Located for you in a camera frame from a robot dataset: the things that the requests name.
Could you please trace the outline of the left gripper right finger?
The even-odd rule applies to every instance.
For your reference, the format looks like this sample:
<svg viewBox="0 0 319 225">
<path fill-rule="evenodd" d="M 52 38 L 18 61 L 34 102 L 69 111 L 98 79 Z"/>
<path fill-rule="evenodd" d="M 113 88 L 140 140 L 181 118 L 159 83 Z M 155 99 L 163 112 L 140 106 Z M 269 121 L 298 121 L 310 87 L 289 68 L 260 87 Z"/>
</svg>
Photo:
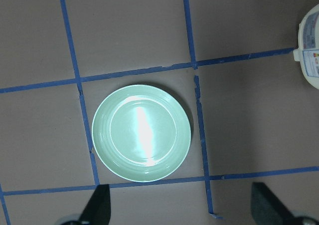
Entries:
<svg viewBox="0 0 319 225">
<path fill-rule="evenodd" d="M 288 225 L 295 216 L 262 182 L 251 186 L 250 210 L 257 225 Z"/>
</svg>

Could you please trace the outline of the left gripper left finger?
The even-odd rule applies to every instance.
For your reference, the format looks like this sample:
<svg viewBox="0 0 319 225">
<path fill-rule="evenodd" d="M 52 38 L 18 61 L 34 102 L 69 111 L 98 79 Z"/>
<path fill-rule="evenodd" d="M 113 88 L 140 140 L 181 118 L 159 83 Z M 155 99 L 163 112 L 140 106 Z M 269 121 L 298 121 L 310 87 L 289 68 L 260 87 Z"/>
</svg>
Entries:
<svg viewBox="0 0 319 225">
<path fill-rule="evenodd" d="M 79 217 L 81 225 L 108 225 L 111 219 L 110 187 L 98 185 Z"/>
</svg>

